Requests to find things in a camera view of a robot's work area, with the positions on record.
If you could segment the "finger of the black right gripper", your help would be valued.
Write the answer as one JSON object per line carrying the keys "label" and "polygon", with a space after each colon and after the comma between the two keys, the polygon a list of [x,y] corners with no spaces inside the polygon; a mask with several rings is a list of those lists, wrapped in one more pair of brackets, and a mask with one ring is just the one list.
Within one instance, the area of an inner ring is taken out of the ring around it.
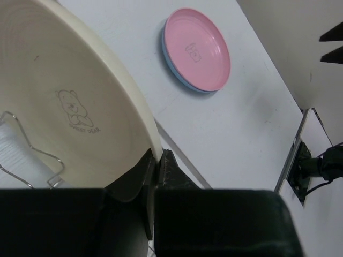
{"label": "finger of the black right gripper", "polygon": [[343,47],[337,48],[325,55],[320,59],[322,63],[343,64]]}
{"label": "finger of the black right gripper", "polygon": [[334,41],[343,41],[343,22],[334,26],[332,29],[324,33],[319,38],[319,42],[334,42]]}

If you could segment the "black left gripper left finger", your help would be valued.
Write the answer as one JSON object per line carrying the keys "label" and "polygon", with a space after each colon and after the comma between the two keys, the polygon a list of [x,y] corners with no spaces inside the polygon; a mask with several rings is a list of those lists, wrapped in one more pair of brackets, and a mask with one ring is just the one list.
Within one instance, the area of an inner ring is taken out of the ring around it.
{"label": "black left gripper left finger", "polygon": [[1,256],[146,256],[155,158],[105,188],[2,189]]}

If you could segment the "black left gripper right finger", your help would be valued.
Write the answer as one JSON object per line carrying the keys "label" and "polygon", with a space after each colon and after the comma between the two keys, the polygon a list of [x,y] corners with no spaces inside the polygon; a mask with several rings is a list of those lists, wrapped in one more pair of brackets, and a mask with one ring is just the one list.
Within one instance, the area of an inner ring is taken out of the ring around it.
{"label": "black left gripper right finger", "polygon": [[157,256],[302,256],[291,214],[267,190],[201,189],[171,150],[155,191]]}

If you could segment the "cream plastic plate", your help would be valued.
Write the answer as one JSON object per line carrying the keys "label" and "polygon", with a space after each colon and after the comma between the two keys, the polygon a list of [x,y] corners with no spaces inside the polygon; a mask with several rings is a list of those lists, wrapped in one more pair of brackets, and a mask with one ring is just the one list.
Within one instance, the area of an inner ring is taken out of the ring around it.
{"label": "cream plastic plate", "polygon": [[162,155],[126,67],[55,1],[1,1],[1,120],[48,168],[39,186],[50,189],[104,188],[147,151]]}

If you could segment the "pink plastic plate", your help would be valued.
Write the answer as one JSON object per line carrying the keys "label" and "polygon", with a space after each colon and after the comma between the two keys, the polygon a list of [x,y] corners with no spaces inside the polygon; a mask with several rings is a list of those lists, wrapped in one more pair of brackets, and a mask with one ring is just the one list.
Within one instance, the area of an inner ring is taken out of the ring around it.
{"label": "pink plastic plate", "polygon": [[183,78],[202,90],[220,90],[230,75],[230,55],[217,26],[203,13],[181,8],[166,20],[167,51]]}

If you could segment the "blue plastic plate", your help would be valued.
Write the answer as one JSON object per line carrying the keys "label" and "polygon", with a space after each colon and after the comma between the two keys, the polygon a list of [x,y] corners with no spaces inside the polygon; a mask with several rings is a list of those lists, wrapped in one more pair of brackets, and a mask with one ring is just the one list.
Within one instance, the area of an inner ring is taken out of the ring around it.
{"label": "blue plastic plate", "polygon": [[199,89],[197,87],[195,87],[194,85],[192,85],[191,83],[187,82],[183,76],[177,71],[176,67],[174,66],[169,53],[167,51],[167,47],[166,47],[166,43],[165,43],[165,27],[166,27],[166,23],[163,25],[163,28],[161,30],[161,49],[162,49],[162,53],[164,56],[164,59],[167,63],[168,68],[170,69],[170,71],[172,72],[172,74],[176,77],[176,79],[185,87],[187,87],[188,89],[198,92],[198,93],[203,93],[203,94],[214,94],[215,92],[219,91],[217,90],[202,90]]}

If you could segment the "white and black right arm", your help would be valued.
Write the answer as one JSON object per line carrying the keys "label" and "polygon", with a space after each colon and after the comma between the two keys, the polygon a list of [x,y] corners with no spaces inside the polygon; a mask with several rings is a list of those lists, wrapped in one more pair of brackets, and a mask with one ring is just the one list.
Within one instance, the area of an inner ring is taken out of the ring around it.
{"label": "white and black right arm", "polygon": [[[342,22],[334,26],[320,36],[319,42],[342,41]],[[324,54],[320,58],[322,63],[332,63],[342,65],[342,47]],[[324,180],[331,181],[342,177],[342,142],[328,148],[317,157],[319,164],[318,174]]]}

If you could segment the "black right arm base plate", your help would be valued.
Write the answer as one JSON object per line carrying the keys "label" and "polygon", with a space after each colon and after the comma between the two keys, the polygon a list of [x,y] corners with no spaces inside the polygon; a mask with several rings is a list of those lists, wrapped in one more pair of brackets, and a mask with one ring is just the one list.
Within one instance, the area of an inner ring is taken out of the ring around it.
{"label": "black right arm base plate", "polygon": [[305,203],[304,195],[308,190],[310,178],[303,174],[304,172],[302,171],[301,163],[311,158],[310,150],[307,148],[306,144],[301,141],[287,178],[288,183],[302,206],[304,206]]}

